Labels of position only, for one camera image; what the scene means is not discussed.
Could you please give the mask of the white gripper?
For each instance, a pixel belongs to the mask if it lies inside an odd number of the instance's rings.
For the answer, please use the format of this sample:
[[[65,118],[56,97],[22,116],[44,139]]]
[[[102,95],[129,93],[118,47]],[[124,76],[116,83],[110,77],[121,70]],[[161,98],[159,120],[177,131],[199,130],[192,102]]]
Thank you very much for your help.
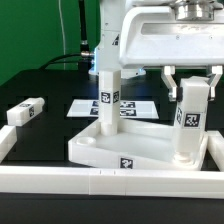
[[[160,67],[170,102],[182,100],[175,67],[206,67],[209,101],[223,75],[224,4],[217,0],[137,1],[124,17],[119,61],[124,68]]]

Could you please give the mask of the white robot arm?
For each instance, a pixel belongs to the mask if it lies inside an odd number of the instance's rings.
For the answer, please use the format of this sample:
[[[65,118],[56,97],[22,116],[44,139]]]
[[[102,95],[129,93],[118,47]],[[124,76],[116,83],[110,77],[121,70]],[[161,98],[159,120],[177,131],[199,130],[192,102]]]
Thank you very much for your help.
[[[169,99],[181,94],[179,69],[208,69],[210,97],[224,68],[224,3],[220,0],[99,0],[100,42],[92,75],[108,68],[124,79],[160,68]]]

